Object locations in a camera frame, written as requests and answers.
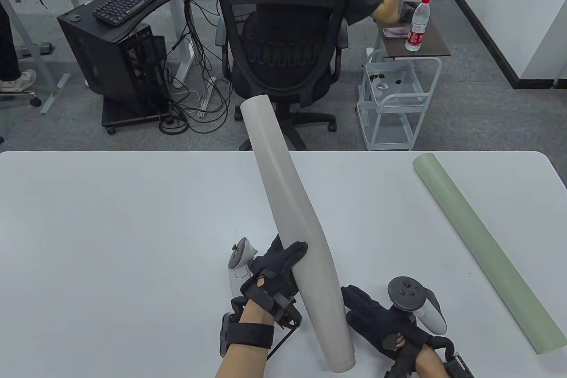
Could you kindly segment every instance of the sneaker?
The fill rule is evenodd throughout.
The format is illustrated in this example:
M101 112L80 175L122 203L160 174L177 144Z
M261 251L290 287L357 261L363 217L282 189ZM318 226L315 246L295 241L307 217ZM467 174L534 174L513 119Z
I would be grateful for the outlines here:
M34 70L25 70L22 76L12 82L0 81L0 92L23 92L35 84L37 74Z

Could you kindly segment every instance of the black glove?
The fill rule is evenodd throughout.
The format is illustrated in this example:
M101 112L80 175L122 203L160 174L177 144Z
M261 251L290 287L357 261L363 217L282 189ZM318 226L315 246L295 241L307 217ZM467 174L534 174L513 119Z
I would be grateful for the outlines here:
M276 236L268 251L263 256L257 256L249 265L252 277L241 286L241 292L244 294L251 284L263 277L262 289L271 297L277 293L286 298L294 297L298 289L291 267L302 259L306 252L306 242L294 242L284 249L280 235Z
M349 285L341 290L345 306L350 309L346 314L348 324L391 360L396 360L400 351L394 351L391 343L387 343L385 348L384 342L393 340L395 345L397 334L403 335L417 347L422 347L433 337L412 323L409 313L395 306L387 310L355 286Z

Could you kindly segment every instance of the floor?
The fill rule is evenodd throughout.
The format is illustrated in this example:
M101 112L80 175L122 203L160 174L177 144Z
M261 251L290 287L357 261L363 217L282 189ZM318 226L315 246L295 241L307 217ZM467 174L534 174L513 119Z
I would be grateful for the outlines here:
M215 0L197 0L214 7ZM107 135L101 127L101 96L85 87L56 16L71 9L69 0L44 0L17 5L24 25L38 42L49 40L57 46L47 58L55 75L71 72L71 80L47 115L40 115L26 99L0 102L0 134L6 142L0 150L232 150L246 138L245 126L229 114L226 123L206 135L188 131L178 136L160 133L156 123L119 129ZM512 90L504 75L453 0L433 0L435 24L445 38L452 57L443 60L444 69L423 128L417 150L535 150L546 154L563 179L567 179L567 92L565 90ZM203 42L213 46L214 28L195 11L196 26ZM175 42L168 8L150 15L154 34L163 34L169 45ZM374 43L376 27L366 20L349 29L350 48L344 52L342 76L329 94L310 107L338 117L338 131L328 133L324 125L300 129L312 150L362 150L364 144L354 112L356 87L362 76L365 47ZM213 74L220 76L218 60ZM34 67L29 60L21 67ZM421 66L420 75L431 80L433 68ZM196 88L197 75L187 80ZM227 87L219 83L223 92ZM196 102L196 96L190 95ZM233 104L241 102L236 95ZM211 127L201 125L198 129Z

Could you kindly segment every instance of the person's leg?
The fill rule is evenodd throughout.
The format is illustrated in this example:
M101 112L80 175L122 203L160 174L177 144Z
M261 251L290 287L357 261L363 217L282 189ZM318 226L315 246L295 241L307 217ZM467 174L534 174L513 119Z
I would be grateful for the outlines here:
M22 92L36 81L34 70L20 71L14 48L10 17L0 4L0 92Z
M12 82L22 76L10 28L10 17L0 4L0 80Z

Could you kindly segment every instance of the small object in basket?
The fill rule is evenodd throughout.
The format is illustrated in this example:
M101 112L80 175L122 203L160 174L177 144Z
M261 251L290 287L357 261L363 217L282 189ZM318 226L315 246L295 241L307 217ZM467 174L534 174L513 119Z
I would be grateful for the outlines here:
M388 89L388 84L386 84L385 82L379 82L378 84L376 84L376 88L383 92Z
M384 28L384 36L386 38L407 38L409 34L409 25L396 26L392 28Z

